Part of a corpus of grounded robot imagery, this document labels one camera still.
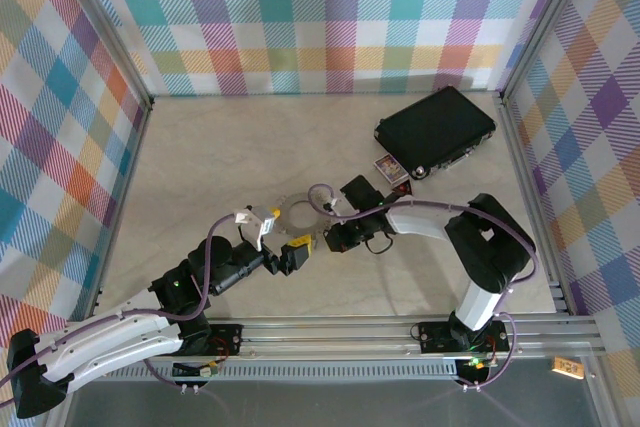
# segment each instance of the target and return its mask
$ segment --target beige floor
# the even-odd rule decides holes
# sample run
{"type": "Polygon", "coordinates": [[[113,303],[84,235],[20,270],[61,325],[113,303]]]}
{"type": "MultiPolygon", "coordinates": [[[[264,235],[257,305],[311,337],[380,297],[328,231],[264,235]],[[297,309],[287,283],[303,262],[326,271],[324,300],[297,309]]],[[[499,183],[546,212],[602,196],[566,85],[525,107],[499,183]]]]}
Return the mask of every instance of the beige floor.
{"type": "MultiPolygon", "coordinates": [[[[160,99],[151,115],[99,311],[127,299],[178,264],[223,214],[272,206],[316,182],[339,188],[364,174],[388,192],[372,162],[379,119],[420,95],[160,99]]],[[[496,118],[489,94],[470,94],[496,118]]],[[[506,144],[498,130],[470,158],[414,182],[418,197],[466,203],[493,194],[530,231],[506,144]]],[[[222,229],[233,243],[233,225],[222,229]]],[[[269,244],[283,243],[274,236],[269,244]]],[[[506,302],[513,312],[553,311],[540,272],[506,302]]],[[[289,277],[259,269],[212,301],[217,316],[411,314],[450,312],[467,277],[444,241],[399,236],[374,256],[320,245],[289,277]]]]}

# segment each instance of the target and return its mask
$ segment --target yellow component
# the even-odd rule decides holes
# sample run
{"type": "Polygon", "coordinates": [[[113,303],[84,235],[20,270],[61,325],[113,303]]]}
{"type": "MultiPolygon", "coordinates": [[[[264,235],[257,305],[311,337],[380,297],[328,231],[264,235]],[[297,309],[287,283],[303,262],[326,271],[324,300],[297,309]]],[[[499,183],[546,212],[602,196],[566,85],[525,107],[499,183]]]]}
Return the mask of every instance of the yellow component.
{"type": "Polygon", "coordinates": [[[584,365],[580,362],[576,362],[575,360],[565,359],[563,357],[554,357],[553,367],[551,370],[574,379],[584,379],[584,365]]]}
{"type": "Polygon", "coordinates": [[[291,247],[300,247],[301,245],[307,244],[307,248],[309,249],[309,255],[311,255],[311,242],[313,239],[310,234],[303,235],[302,237],[298,237],[297,239],[293,239],[290,242],[287,242],[287,245],[291,247]]]}

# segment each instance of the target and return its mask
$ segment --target black zippered case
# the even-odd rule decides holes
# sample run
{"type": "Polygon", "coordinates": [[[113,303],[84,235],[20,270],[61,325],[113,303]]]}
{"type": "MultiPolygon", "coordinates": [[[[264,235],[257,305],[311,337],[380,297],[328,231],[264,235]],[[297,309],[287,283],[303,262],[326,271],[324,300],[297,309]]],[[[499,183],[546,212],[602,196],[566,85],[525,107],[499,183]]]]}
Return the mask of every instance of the black zippered case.
{"type": "Polygon", "coordinates": [[[491,117],[455,87],[445,87],[382,119],[374,137],[420,180],[466,157],[495,130],[491,117]]]}

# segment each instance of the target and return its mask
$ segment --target metal grate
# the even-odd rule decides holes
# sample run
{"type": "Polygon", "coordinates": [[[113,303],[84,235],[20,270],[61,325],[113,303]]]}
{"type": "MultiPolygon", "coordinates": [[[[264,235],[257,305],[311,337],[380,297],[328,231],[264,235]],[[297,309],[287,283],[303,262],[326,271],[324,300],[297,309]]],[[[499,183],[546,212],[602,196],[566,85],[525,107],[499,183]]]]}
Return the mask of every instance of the metal grate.
{"type": "MultiPolygon", "coordinates": [[[[154,363],[164,377],[171,375],[171,363],[154,363]]],[[[421,359],[390,361],[241,361],[228,362],[220,373],[203,380],[402,380],[449,379],[456,375],[454,360],[421,359]]],[[[111,372],[102,380],[149,380],[153,378],[143,364],[111,372]]],[[[174,377],[176,380],[187,380],[174,377]]]]}

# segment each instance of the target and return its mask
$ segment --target black bracket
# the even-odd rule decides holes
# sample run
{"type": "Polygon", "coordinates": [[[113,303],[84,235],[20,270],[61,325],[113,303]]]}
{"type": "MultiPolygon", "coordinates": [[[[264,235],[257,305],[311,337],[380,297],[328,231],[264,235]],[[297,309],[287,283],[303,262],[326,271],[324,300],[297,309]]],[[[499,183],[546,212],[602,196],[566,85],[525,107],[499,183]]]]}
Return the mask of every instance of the black bracket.
{"type": "Polygon", "coordinates": [[[482,342],[471,346],[470,349],[463,348],[460,343],[451,335],[451,324],[449,322],[420,322],[414,326],[415,335],[420,342],[420,352],[423,354],[434,354],[441,352],[473,352],[486,354],[493,352],[493,344],[489,337],[496,344],[496,352],[509,352],[509,340],[504,322],[494,320],[485,329],[482,335],[482,342]]]}
{"type": "Polygon", "coordinates": [[[207,339],[206,351],[202,355],[234,357],[242,346],[241,324],[209,324],[211,334],[207,339]]]}

